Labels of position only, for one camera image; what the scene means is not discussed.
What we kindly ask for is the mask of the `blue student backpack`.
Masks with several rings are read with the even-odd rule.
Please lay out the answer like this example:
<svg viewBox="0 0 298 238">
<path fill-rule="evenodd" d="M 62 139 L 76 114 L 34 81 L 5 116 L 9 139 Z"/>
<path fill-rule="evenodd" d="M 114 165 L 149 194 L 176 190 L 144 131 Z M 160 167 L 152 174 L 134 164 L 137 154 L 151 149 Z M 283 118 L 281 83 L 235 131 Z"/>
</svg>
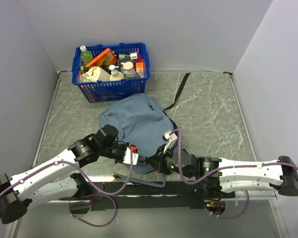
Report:
<svg viewBox="0 0 298 238">
<path fill-rule="evenodd" d="M 146 157 L 154 155 L 165 143 L 162 135 L 173 131 L 177 125 L 164 109 L 149 95 L 132 95 L 109 106 L 99 115 L 99 126 L 110 124 L 117 128 L 118 139 L 138 148 L 140 158 L 133 171 L 144 175 L 154 171 L 151 165 L 143 163 Z"/>
</svg>

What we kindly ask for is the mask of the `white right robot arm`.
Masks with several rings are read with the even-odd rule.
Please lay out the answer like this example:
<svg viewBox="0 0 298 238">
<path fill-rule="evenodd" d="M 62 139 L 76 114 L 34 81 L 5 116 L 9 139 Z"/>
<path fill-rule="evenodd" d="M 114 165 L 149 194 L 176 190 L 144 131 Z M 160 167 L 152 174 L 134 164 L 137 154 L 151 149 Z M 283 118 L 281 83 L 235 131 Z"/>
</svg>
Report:
<svg viewBox="0 0 298 238">
<path fill-rule="evenodd" d="M 211 197 L 240 190 L 273 190 L 283 196 L 298 196 L 298 167 L 288 156 L 266 162 L 234 161 L 159 147 L 145 163 L 158 173 L 180 174 L 185 184 Z"/>
</svg>

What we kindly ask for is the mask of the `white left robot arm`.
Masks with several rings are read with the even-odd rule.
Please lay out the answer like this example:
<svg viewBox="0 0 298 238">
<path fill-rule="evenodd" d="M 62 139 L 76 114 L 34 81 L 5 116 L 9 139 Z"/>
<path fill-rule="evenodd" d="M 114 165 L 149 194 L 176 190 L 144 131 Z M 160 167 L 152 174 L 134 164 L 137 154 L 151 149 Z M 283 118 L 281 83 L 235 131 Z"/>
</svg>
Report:
<svg viewBox="0 0 298 238">
<path fill-rule="evenodd" d="M 0 175 L 0 221 L 3 224 L 17 221 L 30 207 L 51 200 L 85 198 L 88 188 L 95 185 L 82 167 L 101 156 L 133 166 L 138 160 L 136 147 L 118 143 L 117 137 L 117 128 L 105 125 L 39 166 L 11 177 Z"/>
</svg>

